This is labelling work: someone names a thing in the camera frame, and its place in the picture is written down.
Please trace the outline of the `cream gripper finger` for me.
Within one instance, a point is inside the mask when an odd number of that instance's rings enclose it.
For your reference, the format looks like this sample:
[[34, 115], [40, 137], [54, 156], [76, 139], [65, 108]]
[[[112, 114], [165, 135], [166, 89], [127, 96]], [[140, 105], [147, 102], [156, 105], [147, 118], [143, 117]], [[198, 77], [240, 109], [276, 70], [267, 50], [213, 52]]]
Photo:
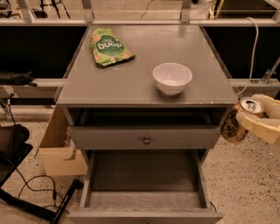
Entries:
[[265, 94], [253, 94], [252, 98], [261, 102], [269, 118], [280, 118], [280, 101]]
[[278, 118], [260, 118], [245, 112], [238, 112], [238, 123], [249, 132], [270, 144], [280, 144], [280, 120]]

